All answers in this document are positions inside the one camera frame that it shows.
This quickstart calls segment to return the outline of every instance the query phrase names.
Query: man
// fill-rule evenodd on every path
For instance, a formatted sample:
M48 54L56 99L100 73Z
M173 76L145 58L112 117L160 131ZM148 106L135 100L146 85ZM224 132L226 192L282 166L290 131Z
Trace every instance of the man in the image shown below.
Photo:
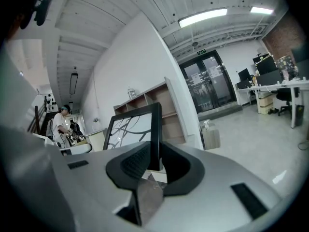
M49 94L48 97L47 97L47 112L49 113L51 111L51 107L52 107L52 103L51 103L51 95Z
M71 119L70 122L70 129L72 129L73 132L75 132L77 135L81 136L83 133L81 132L79 125L77 123L74 123L73 119Z
M61 148L69 147L69 141L66 134L72 135L72 132L68 130L64 117L70 113L71 109L69 105L64 105L60 108L59 113L55 115L53 120L53 135L54 142L61 144Z

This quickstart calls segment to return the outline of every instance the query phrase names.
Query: black chair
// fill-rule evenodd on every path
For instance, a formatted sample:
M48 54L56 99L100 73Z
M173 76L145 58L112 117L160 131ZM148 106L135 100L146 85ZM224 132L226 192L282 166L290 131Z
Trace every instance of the black chair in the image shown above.
M295 87L294 90L295 90L295 97L298 97L299 88ZM292 101L291 89L290 88L279 89L276 98L281 101L286 101L286 104L287 104L286 106L282 106L280 108L280 111L278 112L278 116L280 116L280 114L285 111L289 111L290 115L292 116L292 106L290 105L290 102Z

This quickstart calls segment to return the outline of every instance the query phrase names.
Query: glass door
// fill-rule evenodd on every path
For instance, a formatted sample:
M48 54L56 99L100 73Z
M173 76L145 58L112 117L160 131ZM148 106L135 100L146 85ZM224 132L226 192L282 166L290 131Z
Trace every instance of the glass door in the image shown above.
M233 86L216 51L180 65L197 113L236 101Z
M215 106L212 103L211 90L199 66L196 63L187 66L183 68L183 74L197 112L205 112L213 109Z
M216 99L219 106L232 102L232 96L230 94L224 72L222 72L222 67L216 60L215 56L202 60L202 63L210 77L210 83L212 84L212 88L215 90L217 96Z

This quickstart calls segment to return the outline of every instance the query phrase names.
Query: table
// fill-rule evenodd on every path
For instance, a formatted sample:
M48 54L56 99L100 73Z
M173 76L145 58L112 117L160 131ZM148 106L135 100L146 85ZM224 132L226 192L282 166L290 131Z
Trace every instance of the table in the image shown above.
M255 92L256 96L256 102L257 102L257 112L260 113L260 102L259 102L259 97L258 97L258 92L256 91L274 91L278 90L280 88L290 88L291 89L291 96L292 96L292 121L291 121L291 127L295 127L295 119L296 119L296 103L295 103L295 90L294 88L298 87L300 91L300 97L301 97L301 105L304 105L304 97L303 97L303 92L302 90L309 90L309 81L288 81L283 84L274 84L274 85L268 85L268 86L253 86L253 87L248 87L244 89L238 89L237 92L246 92L250 94L250 91Z

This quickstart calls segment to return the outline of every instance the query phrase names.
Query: trash bin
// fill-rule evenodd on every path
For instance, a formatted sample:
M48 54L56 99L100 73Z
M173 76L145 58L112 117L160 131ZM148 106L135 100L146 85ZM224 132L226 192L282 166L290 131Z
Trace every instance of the trash bin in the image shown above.
M303 123L303 118L304 118L304 106L302 105L297 105L296 106L296 120L295 120L295 125L296 126L301 126Z

